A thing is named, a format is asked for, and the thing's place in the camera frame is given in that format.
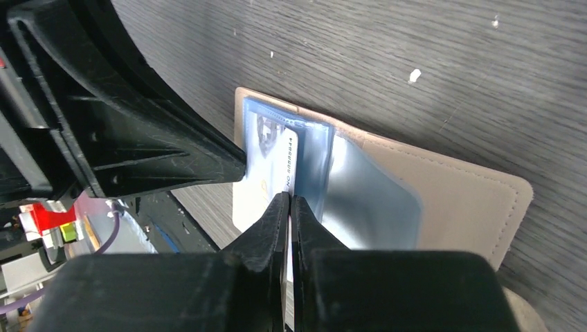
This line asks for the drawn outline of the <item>beige card holder wallet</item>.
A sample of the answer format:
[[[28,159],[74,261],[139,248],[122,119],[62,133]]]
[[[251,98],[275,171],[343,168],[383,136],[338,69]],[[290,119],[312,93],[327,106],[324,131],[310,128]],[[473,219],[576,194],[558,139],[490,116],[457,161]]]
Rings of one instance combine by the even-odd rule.
[[[351,249],[462,250],[498,269],[534,192],[523,178],[378,136],[244,87],[235,142],[251,125],[298,135],[292,195]]]

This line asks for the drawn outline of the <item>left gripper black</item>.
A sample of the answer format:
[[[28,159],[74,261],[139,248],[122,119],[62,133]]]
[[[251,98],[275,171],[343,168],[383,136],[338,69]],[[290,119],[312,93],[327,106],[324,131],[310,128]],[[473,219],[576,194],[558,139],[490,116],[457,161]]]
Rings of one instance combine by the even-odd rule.
[[[147,64],[110,1],[2,1],[1,60],[4,205],[244,175],[244,152]]]

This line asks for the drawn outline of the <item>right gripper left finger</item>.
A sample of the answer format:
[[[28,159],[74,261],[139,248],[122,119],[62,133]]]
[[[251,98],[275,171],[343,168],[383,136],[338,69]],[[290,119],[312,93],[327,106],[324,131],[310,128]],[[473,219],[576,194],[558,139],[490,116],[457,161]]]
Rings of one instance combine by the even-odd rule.
[[[30,331],[284,331],[290,196],[215,253],[92,254],[56,274]]]

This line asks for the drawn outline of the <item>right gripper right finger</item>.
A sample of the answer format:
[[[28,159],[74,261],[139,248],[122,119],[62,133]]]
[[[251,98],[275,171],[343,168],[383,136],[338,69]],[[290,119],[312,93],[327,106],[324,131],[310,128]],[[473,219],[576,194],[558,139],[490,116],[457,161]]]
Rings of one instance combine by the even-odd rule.
[[[494,269],[463,251],[351,250],[292,198],[295,331],[517,331]]]

